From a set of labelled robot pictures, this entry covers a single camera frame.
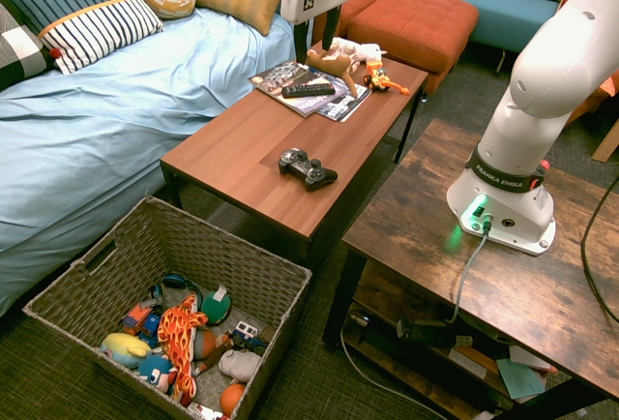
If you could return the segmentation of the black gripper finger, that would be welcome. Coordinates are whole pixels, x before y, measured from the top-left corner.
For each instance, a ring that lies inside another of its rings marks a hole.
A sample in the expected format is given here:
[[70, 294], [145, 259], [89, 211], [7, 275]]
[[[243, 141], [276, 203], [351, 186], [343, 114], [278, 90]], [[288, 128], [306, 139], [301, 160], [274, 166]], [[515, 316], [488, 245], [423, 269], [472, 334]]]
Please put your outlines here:
[[322, 48], [329, 50], [337, 33], [341, 6], [336, 6], [326, 13], [326, 22], [322, 36]]
[[307, 60], [308, 49], [311, 47], [312, 20], [294, 26], [294, 46], [296, 61], [304, 65]]

